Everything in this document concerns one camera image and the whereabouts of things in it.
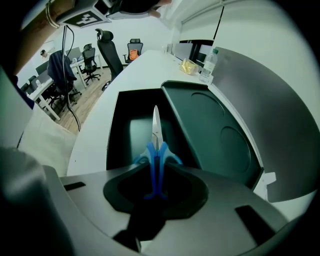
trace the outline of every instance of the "scissors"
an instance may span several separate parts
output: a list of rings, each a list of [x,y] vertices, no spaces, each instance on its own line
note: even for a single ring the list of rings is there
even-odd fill
[[[158,184],[156,183],[156,158],[159,158]],[[152,199],[156,195],[165,200],[168,199],[168,197],[162,192],[162,184],[164,178],[165,162],[169,158],[174,159],[180,165],[183,164],[180,158],[169,150],[168,144],[164,142],[161,131],[159,110],[157,106],[154,106],[151,142],[148,142],[146,145],[146,150],[133,160],[134,164],[137,164],[142,159],[147,159],[150,163],[152,193],[145,195],[144,199]]]

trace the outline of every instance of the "scissors blade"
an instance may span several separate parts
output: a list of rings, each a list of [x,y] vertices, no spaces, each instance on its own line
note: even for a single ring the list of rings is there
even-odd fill
[[[161,131],[160,115],[157,105],[154,106],[153,110],[151,141],[156,150],[159,150],[161,148],[162,143],[164,142]]]

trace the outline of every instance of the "black tray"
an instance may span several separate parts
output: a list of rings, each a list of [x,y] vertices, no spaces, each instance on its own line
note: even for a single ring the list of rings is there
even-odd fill
[[[109,135],[106,169],[131,165],[151,141],[155,105],[163,140],[190,167],[198,168],[172,108],[161,89],[123,91],[118,95]]]
[[[255,151],[236,119],[208,86],[166,81],[161,89],[199,168],[254,188],[263,171]]]

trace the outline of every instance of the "plastic bottle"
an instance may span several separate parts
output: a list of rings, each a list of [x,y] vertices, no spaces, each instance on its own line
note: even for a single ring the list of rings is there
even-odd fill
[[[209,80],[210,75],[212,74],[212,71],[214,71],[215,66],[218,61],[218,50],[213,49],[212,52],[210,52],[204,60],[204,67],[202,69],[202,72],[199,76],[199,80],[203,83],[207,83]]]

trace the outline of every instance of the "backpack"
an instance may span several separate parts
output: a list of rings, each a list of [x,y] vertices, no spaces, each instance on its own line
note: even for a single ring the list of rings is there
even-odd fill
[[[134,61],[136,58],[138,58],[138,50],[130,50],[130,60]]]

